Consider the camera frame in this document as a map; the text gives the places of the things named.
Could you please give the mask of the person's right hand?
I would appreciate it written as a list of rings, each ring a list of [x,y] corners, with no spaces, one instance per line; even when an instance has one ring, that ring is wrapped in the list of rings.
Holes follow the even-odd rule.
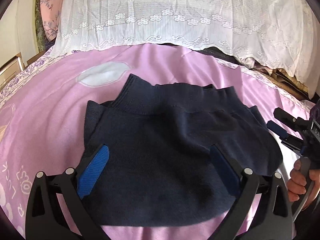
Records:
[[[288,197],[290,202],[298,201],[300,195],[306,193],[306,178],[300,172],[301,165],[302,163],[300,160],[297,160],[294,163],[293,169],[290,172],[290,179],[287,182]],[[309,177],[314,182],[314,186],[305,205],[303,206],[303,210],[306,209],[319,194],[319,170],[310,170]]]

